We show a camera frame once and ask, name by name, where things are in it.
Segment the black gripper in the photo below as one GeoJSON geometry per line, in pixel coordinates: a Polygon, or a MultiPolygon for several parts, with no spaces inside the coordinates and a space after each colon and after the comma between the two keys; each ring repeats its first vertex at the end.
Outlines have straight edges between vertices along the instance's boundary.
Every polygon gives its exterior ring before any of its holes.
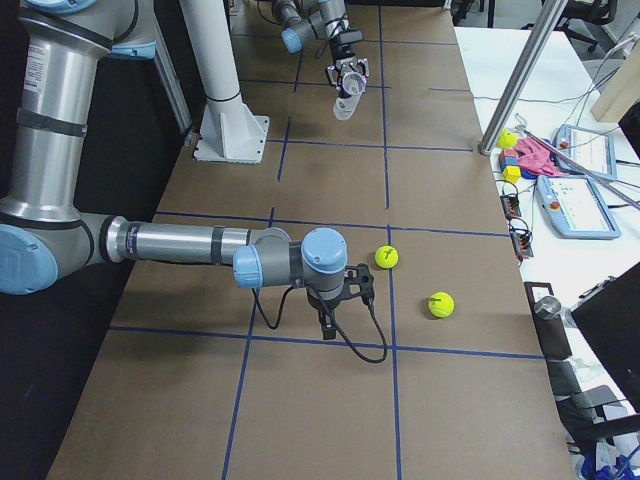
{"type": "MultiPolygon", "coordinates": [[[[331,37],[331,56],[334,64],[340,60],[351,58],[355,55],[353,45],[363,40],[360,30],[347,30],[331,37]]],[[[357,71],[365,79],[370,76],[369,63],[367,58],[357,61],[357,71]]],[[[325,68],[325,75],[328,83],[336,90],[341,90],[341,70],[335,65],[325,68]]]]}
{"type": "Polygon", "coordinates": [[[309,304],[318,311],[318,321],[323,332],[323,339],[334,340],[336,338],[336,326],[333,311],[345,299],[344,295],[339,294],[335,298],[326,299],[311,288],[307,288],[306,292],[309,304]]]}

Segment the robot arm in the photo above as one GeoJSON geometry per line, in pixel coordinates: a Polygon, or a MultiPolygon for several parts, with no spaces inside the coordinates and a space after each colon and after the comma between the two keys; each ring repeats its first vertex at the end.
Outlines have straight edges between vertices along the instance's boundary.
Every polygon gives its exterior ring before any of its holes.
{"type": "Polygon", "coordinates": [[[282,27],[280,36],[289,53],[300,52],[312,41],[325,41],[331,55],[325,75],[341,98],[365,92],[368,60],[354,50],[364,37],[351,25],[344,1],[271,1],[271,15],[282,27]]]}
{"type": "Polygon", "coordinates": [[[23,1],[29,37],[1,201],[1,330],[61,335],[136,257],[189,110],[150,1],[23,1]]]}

